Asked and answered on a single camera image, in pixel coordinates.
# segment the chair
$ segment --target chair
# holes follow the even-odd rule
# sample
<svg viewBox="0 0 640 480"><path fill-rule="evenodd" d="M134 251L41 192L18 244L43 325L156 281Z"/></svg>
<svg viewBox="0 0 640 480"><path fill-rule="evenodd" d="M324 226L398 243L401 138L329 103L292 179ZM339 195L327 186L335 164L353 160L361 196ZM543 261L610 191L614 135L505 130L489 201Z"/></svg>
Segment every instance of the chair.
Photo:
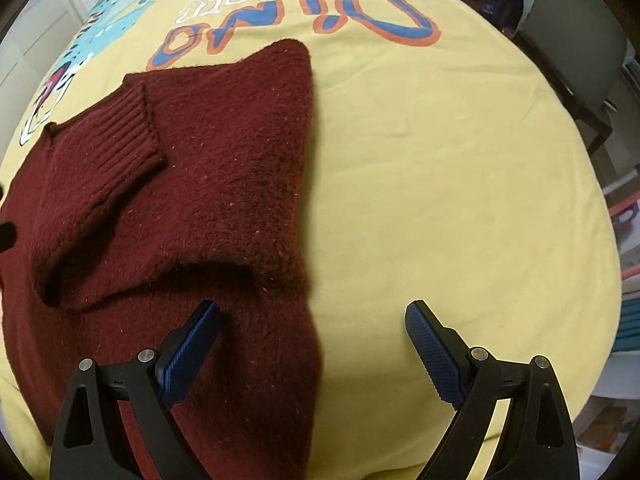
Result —
<svg viewBox="0 0 640 480"><path fill-rule="evenodd" d="M607 95L625 59L626 35L602 0L534 0L513 42L538 66L574 120L596 132L593 155L612 133Z"/></svg>

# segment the sweater sleeve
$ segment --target sweater sleeve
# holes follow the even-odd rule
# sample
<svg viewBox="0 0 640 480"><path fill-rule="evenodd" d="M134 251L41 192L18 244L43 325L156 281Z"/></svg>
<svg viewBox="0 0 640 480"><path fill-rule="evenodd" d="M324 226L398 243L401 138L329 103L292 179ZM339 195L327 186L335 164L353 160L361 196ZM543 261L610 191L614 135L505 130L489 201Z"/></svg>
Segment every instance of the sweater sleeve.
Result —
<svg viewBox="0 0 640 480"><path fill-rule="evenodd" d="M31 247L33 285L55 306L56 268L163 163L143 85L105 101L77 122L49 129L52 150Z"/></svg>

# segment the knit sweater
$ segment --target knit sweater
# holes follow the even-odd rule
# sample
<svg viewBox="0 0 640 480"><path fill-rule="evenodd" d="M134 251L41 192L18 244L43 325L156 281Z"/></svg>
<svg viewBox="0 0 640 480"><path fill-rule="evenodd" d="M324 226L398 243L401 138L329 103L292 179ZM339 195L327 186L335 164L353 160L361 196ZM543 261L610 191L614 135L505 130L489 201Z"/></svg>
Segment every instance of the knit sweater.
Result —
<svg viewBox="0 0 640 480"><path fill-rule="evenodd" d="M82 358L126 362L210 299L224 325L179 427L214 478L305 477L321 373L296 233L311 104L308 52L284 40L127 75L45 127L0 210L18 231L0 280L8 357L47 441Z"/></svg>

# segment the gray chair backrest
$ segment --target gray chair backrest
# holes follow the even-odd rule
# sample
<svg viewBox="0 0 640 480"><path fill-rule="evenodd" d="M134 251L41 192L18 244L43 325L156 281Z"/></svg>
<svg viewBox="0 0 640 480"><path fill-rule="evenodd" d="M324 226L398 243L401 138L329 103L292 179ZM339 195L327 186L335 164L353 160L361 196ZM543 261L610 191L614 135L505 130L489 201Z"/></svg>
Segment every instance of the gray chair backrest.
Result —
<svg viewBox="0 0 640 480"><path fill-rule="evenodd" d="M602 106L626 53L626 35L602 0L534 0L521 33L590 110Z"/></svg>

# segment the yellow bedsheet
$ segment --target yellow bedsheet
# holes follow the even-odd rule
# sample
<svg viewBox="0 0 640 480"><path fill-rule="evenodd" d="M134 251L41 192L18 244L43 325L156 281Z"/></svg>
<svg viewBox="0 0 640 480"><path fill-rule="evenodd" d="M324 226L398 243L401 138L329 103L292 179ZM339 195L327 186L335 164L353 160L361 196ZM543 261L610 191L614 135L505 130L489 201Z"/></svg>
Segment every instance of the yellow bedsheet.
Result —
<svg viewBox="0 0 640 480"><path fill-rule="evenodd" d="M26 111L0 182L46 122L126 73L234 62L281 38L308 46L316 88L301 242L324 375L309 478L410 480L440 441L453 411L403 327L418 298L497 358L548 356L577 415L618 321L604 199L544 78L457 0L101 0ZM42 476L46 448L0 357L11 436Z"/></svg>

